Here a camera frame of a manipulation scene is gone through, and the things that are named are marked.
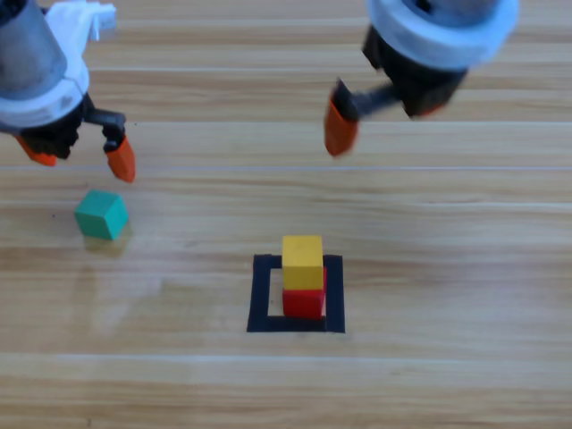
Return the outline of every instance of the wood grain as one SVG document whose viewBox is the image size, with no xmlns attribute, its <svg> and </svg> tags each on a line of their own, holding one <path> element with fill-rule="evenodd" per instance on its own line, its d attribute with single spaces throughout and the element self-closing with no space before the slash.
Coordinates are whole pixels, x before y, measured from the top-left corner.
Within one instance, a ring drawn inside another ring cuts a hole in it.
<svg viewBox="0 0 572 429">
<path fill-rule="evenodd" d="M 0 137 L 0 427 L 572 427 L 567 3 L 524 0 L 449 109 L 336 160 L 332 83 L 383 78 L 362 0 L 115 4 L 86 58 L 136 182 L 96 127 L 54 169 Z M 116 242 L 75 224 L 92 188 L 129 208 Z M 297 233 L 344 256 L 345 335 L 246 332 L 253 256 Z"/>
</svg>

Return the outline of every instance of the red cube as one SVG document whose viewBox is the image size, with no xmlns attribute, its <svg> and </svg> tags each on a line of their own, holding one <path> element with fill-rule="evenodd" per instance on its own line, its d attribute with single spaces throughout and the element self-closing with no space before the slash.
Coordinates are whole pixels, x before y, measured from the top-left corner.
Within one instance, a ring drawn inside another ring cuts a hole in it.
<svg viewBox="0 0 572 429">
<path fill-rule="evenodd" d="M 320 290 L 283 290 L 282 306 L 286 317 L 320 320 L 324 308 L 326 272 L 324 287 Z"/>
</svg>

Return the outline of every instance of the stacked cubes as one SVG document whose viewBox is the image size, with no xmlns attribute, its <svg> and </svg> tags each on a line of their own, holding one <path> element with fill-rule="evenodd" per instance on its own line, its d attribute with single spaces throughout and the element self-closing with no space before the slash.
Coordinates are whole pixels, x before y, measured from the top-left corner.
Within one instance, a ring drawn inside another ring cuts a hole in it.
<svg viewBox="0 0 572 429">
<path fill-rule="evenodd" d="M 283 313 L 287 317 L 322 318 L 325 268 L 320 236 L 282 238 Z"/>
</svg>

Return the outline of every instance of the metal cylinder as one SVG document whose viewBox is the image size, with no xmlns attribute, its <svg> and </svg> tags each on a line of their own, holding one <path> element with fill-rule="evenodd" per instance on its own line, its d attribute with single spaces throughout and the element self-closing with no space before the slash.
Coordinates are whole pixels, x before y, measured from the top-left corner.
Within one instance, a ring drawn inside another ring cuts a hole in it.
<svg viewBox="0 0 572 429">
<path fill-rule="evenodd" d="M 414 12 L 446 27 L 468 27 L 486 21 L 502 0 L 403 0 Z"/>
<path fill-rule="evenodd" d="M 36 0 L 0 23 L 0 97 L 24 100 L 46 93 L 60 80 L 67 61 Z M 0 4 L 11 0 L 0 0 Z"/>
</svg>

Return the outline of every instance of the wooden block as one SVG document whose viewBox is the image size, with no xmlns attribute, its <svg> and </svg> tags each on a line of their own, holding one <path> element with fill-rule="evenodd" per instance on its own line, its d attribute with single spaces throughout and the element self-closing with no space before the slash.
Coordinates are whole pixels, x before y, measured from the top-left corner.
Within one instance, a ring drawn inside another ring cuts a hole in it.
<svg viewBox="0 0 572 429">
<path fill-rule="evenodd" d="M 283 237 L 282 275 L 285 290 L 321 290 L 324 286 L 322 237 Z"/>
<path fill-rule="evenodd" d="M 93 189 L 76 208 L 75 219 L 83 235 L 115 240 L 129 215 L 120 195 Z"/>
<path fill-rule="evenodd" d="M 326 274 L 324 268 L 324 287 L 321 290 L 283 290 L 282 306 L 286 317 L 319 320 L 325 300 Z"/>
</svg>

